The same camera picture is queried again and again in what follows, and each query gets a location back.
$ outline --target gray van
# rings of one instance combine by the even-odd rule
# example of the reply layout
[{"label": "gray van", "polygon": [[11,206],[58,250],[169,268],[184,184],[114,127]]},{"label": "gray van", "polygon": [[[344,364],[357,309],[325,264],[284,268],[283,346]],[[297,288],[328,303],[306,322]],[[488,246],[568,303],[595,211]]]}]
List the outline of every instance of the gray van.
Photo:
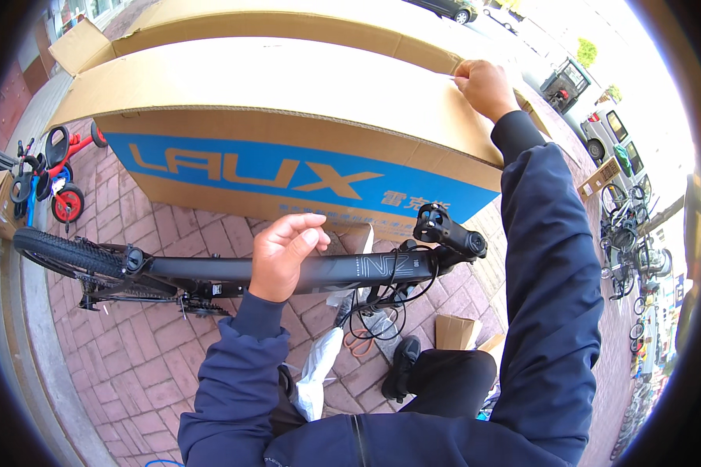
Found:
[{"label": "gray van", "polygon": [[593,112],[580,126],[587,137],[587,151],[598,166],[606,160],[605,157],[608,154],[611,157],[615,156],[614,145],[619,144],[626,149],[632,174],[628,177],[621,171],[613,182],[623,187],[626,192],[636,184],[640,184],[646,190],[649,186],[649,178],[646,177],[644,163],[641,162],[636,145],[614,108]]}]

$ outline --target person's left hand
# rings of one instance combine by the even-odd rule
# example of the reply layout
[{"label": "person's left hand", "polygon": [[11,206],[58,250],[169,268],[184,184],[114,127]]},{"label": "person's left hand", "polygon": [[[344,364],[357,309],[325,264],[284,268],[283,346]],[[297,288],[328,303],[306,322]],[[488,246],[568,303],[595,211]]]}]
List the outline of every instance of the person's left hand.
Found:
[{"label": "person's left hand", "polygon": [[255,237],[249,291],[270,302],[284,302],[299,282],[301,262],[314,248],[326,250],[329,237],[321,214],[289,214]]}]

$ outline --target jacket sleeve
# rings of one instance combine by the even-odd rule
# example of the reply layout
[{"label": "jacket sleeve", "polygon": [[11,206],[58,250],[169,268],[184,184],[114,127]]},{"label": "jacket sleeve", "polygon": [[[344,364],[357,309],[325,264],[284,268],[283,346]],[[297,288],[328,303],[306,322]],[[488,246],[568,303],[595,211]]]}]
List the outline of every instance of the jacket sleeve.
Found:
[{"label": "jacket sleeve", "polygon": [[507,164],[502,219],[509,331],[502,394],[490,420],[576,464],[588,442],[596,390],[591,369],[604,305],[600,266],[561,150],[535,134],[523,112],[502,117],[492,134]]},{"label": "jacket sleeve", "polygon": [[278,405],[278,365],[289,354],[284,304],[245,292],[236,318],[218,322],[221,339],[200,366],[195,413],[183,413],[178,443],[187,467],[264,465]]}]

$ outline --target blue cable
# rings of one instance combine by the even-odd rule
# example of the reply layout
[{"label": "blue cable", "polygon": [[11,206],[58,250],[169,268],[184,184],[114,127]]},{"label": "blue cable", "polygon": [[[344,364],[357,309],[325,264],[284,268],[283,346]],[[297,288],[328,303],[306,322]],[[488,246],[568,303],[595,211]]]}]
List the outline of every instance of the blue cable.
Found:
[{"label": "blue cable", "polygon": [[153,464],[155,462],[166,462],[169,464],[180,465],[181,467],[185,467],[185,464],[180,464],[179,462],[174,462],[173,460],[166,460],[166,459],[152,460],[152,461],[146,463],[146,467],[148,467],[150,464]]}]

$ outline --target scissors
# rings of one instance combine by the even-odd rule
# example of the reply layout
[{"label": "scissors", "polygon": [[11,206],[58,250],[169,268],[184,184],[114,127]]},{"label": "scissors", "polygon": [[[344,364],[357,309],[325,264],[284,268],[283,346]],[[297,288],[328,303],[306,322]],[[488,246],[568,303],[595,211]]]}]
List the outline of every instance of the scissors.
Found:
[{"label": "scissors", "polygon": [[[353,330],[353,332],[346,332],[343,338],[343,347],[350,349],[350,354],[355,358],[360,358],[371,351],[374,339],[358,339],[354,334],[364,336],[368,335],[368,332],[366,330]],[[349,342],[348,336],[352,337],[353,340]]]}]

